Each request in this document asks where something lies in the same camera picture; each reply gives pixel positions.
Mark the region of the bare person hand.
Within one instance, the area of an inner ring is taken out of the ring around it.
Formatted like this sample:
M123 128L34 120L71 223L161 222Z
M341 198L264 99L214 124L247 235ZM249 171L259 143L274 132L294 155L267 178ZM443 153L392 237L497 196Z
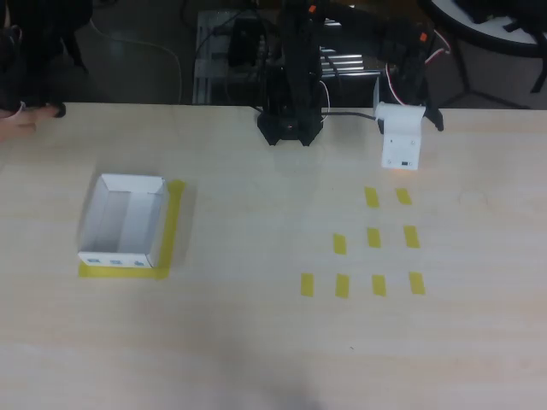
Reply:
M42 108L24 108L17 112L1 110L1 141L32 134L41 120L54 118L57 113L58 108L50 105Z

